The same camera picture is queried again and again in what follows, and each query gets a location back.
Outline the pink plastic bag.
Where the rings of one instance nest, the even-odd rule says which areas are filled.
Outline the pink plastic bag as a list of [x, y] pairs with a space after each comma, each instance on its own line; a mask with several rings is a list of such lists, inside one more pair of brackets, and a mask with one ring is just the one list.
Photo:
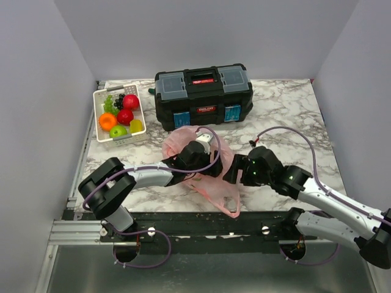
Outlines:
[[[163, 142], [163, 158], [167, 159], [180, 153], [190, 141], [197, 137], [196, 130], [197, 126], [184, 126], [172, 131]], [[236, 184], [230, 184], [223, 180], [223, 176], [228, 172], [233, 162], [234, 154], [222, 137], [219, 140], [221, 142], [222, 173], [216, 178], [197, 174], [181, 185], [198, 192], [218, 210], [234, 219], [240, 215], [239, 189]]]

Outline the yellow fake lemon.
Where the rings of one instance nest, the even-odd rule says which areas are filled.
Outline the yellow fake lemon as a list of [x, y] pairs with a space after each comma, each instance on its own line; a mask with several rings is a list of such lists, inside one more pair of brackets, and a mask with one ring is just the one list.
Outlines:
[[130, 133], [135, 134], [137, 132], [143, 131], [144, 127], [141, 120], [133, 119], [130, 121]]

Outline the red fake apple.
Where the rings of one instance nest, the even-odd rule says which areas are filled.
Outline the red fake apple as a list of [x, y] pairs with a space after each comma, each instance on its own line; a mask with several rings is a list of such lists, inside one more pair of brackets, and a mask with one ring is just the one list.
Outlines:
[[121, 125], [129, 126], [133, 119], [134, 119], [134, 114], [132, 110], [129, 109], [122, 109], [117, 114], [117, 121]]

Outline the green fake apple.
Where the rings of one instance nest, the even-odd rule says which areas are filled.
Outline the green fake apple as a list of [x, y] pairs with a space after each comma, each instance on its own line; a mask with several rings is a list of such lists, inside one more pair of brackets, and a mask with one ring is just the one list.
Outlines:
[[113, 139], [116, 138], [116, 137], [125, 136], [127, 134], [128, 134], [128, 131], [122, 125], [115, 125], [109, 131], [109, 136], [110, 136], [110, 138], [113, 138]]

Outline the dark fake grape bunch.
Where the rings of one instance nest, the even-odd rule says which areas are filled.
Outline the dark fake grape bunch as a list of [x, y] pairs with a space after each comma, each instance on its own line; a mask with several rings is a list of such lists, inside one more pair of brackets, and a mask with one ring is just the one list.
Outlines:
[[118, 98], [116, 98], [115, 101], [114, 101], [114, 106], [115, 106], [118, 110], [122, 110], [122, 109], [123, 109], [123, 100], [124, 100], [124, 97], [125, 97], [125, 94], [119, 94]]

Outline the fake orange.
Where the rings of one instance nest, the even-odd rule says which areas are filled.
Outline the fake orange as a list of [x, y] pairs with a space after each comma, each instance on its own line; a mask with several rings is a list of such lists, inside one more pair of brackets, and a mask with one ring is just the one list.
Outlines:
[[110, 131], [118, 124], [117, 117], [114, 114], [108, 112], [100, 115], [98, 123], [103, 131]]

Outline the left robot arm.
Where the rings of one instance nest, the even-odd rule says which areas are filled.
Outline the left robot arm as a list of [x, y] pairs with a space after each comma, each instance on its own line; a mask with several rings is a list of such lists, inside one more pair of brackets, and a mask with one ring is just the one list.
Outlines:
[[185, 181], [187, 175], [197, 173], [217, 177], [222, 171], [221, 144], [211, 150], [210, 142], [200, 138], [190, 141], [180, 153], [155, 164], [125, 168], [117, 157], [100, 165], [79, 184], [83, 208], [95, 218], [105, 220], [122, 241], [135, 235], [134, 217], [123, 206], [131, 191], [150, 187], [174, 186]]

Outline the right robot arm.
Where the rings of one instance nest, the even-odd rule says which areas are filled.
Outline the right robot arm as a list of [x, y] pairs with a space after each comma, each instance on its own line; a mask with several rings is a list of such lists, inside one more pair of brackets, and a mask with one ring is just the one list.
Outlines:
[[327, 218], [299, 209], [281, 224], [288, 239], [300, 234], [330, 240], [358, 251], [361, 257], [381, 269], [390, 268], [390, 211], [359, 203], [323, 184], [310, 172], [283, 165], [263, 146], [248, 155], [236, 154], [224, 181], [244, 186], [269, 186], [279, 195], [308, 203], [328, 214]]

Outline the green fake grape bunch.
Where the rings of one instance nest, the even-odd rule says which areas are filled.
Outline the green fake grape bunch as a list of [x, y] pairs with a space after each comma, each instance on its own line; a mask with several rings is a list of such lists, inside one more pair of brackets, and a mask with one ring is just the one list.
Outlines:
[[107, 98], [105, 99], [104, 105], [103, 105], [103, 110], [104, 110], [104, 113], [110, 113], [114, 116], [117, 116], [119, 110], [114, 105], [112, 95], [108, 95]]

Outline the black plastic toolbox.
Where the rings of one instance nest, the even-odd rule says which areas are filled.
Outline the black plastic toolbox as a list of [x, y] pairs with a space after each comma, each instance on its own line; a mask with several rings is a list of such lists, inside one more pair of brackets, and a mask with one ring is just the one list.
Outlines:
[[165, 131], [241, 122], [253, 108], [253, 94], [241, 63], [162, 71], [155, 75], [156, 118]]

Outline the white perforated plastic basket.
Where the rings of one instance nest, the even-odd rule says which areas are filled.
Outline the white perforated plastic basket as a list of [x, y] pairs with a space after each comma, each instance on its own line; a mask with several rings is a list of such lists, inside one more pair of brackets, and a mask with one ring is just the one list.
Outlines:
[[95, 114], [95, 132], [97, 141], [104, 147], [116, 147], [119, 145], [126, 145], [130, 143], [140, 142], [148, 138], [147, 128], [145, 125], [145, 117], [143, 107], [140, 104], [138, 108], [132, 110], [134, 118], [141, 122], [141, 130], [135, 133], [130, 133], [130, 127], [126, 126], [127, 135], [120, 136], [118, 138], [111, 138], [109, 131], [105, 131], [99, 124], [99, 118], [104, 114], [104, 102], [108, 97], [112, 98], [114, 102], [116, 98], [119, 98], [120, 94], [135, 95], [139, 102], [141, 101], [139, 90], [135, 84], [119, 85], [108, 89], [97, 90], [93, 93], [93, 108]]

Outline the black metal base rail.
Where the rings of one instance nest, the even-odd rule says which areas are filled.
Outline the black metal base rail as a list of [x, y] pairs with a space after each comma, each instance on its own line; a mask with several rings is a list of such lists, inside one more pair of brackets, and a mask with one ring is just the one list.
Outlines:
[[121, 258], [137, 255], [182, 255], [220, 253], [278, 254], [282, 243], [303, 240], [288, 221], [293, 211], [242, 212], [233, 219], [219, 212], [136, 212], [133, 231], [140, 236], [122, 236], [107, 224], [86, 214], [83, 221], [98, 223], [99, 241], [111, 246]]

